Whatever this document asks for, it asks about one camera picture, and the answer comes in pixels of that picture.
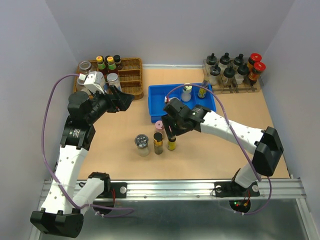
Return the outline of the pink cap spice jar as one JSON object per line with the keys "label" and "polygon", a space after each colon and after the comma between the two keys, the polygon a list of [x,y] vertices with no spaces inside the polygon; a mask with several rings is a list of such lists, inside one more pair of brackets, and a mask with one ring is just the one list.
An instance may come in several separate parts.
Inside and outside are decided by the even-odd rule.
{"label": "pink cap spice jar", "polygon": [[161,120],[158,120],[155,122],[155,132],[161,133],[163,139],[166,138],[165,127],[164,127],[163,122]]}

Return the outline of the black gold cap bottle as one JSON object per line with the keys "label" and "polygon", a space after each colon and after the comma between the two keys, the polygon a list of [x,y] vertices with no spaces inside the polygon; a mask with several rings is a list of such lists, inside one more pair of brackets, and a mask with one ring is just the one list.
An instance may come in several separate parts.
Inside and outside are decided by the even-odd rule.
{"label": "black gold cap bottle", "polygon": [[163,134],[161,132],[155,132],[153,135],[154,152],[157,155],[163,153]]}

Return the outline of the small yellow label bottle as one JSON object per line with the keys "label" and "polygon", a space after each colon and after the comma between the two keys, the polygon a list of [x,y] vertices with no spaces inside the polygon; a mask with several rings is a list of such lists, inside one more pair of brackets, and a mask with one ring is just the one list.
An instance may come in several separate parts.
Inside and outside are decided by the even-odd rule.
{"label": "small yellow label bottle", "polygon": [[176,137],[175,136],[173,136],[173,137],[171,137],[171,138],[168,138],[168,141],[167,141],[167,148],[168,148],[168,150],[170,150],[170,151],[173,151],[173,150],[175,150],[176,149]]}

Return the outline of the silver lid glass jar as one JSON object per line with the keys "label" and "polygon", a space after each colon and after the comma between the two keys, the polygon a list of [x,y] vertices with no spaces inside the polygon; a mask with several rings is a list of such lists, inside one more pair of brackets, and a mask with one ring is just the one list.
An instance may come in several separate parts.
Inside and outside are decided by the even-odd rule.
{"label": "silver lid glass jar", "polygon": [[145,134],[139,134],[135,137],[134,143],[138,149],[138,154],[142,157],[146,157],[149,153],[149,138]]}

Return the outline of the yellow-green cap spice jar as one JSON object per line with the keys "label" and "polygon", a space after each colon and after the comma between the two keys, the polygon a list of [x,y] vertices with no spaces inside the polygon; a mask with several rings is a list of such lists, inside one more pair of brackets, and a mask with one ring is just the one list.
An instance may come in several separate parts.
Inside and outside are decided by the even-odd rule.
{"label": "yellow-green cap spice jar", "polygon": [[189,83],[185,83],[181,92],[181,100],[183,102],[189,102],[192,98],[192,86]]}

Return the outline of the beige cap yellow label bottle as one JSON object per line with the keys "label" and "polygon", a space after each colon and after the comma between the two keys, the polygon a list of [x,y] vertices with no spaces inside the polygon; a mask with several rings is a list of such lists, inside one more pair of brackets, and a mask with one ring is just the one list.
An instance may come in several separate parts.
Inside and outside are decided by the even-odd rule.
{"label": "beige cap yellow label bottle", "polygon": [[209,79],[207,77],[203,78],[203,81],[201,83],[201,87],[199,88],[198,91],[198,98],[200,99],[204,99],[207,93],[207,89],[208,89],[208,85],[209,85]]}

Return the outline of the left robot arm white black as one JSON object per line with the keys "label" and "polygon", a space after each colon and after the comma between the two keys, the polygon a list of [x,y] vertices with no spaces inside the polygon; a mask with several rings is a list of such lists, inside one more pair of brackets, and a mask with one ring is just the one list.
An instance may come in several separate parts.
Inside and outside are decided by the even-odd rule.
{"label": "left robot arm white black", "polygon": [[115,86],[111,93],[96,91],[93,98],[77,91],[68,98],[68,112],[59,148],[58,163],[49,193],[40,210],[33,211],[31,223],[43,234],[76,238],[83,227],[84,215],[94,200],[113,195],[111,178],[93,172],[78,193],[74,193],[80,168],[95,135],[94,123],[104,113],[125,112],[134,100],[132,94]]}

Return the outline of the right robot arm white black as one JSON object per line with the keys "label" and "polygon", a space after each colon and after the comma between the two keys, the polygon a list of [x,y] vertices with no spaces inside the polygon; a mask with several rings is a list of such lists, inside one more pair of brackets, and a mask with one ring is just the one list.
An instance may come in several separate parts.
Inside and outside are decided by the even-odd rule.
{"label": "right robot arm white black", "polygon": [[253,158],[235,173],[231,182],[219,185],[218,196],[242,195],[262,176],[271,177],[274,174],[284,148],[277,130],[273,127],[263,130],[245,126],[199,104],[189,108],[176,97],[168,100],[163,110],[166,114],[161,120],[168,138],[197,131],[237,144],[243,153],[253,155]]}

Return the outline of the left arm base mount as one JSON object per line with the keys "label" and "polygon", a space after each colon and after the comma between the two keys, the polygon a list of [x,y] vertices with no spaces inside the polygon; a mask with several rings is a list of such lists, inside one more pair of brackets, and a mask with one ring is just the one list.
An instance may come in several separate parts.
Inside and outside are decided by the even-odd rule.
{"label": "left arm base mount", "polygon": [[124,199],[127,197],[126,182],[105,182],[91,178],[86,182],[81,181],[78,185],[82,188],[78,193],[91,199]]}

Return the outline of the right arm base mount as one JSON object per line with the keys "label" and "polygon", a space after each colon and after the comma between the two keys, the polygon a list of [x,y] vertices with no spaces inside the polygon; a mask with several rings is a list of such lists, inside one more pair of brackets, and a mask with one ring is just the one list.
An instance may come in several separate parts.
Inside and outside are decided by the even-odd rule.
{"label": "right arm base mount", "polygon": [[216,181],[211,195],[218,198],[259,197],[260,191],[257,182],[253,182],[249,187],[244,188],[234,181]]}

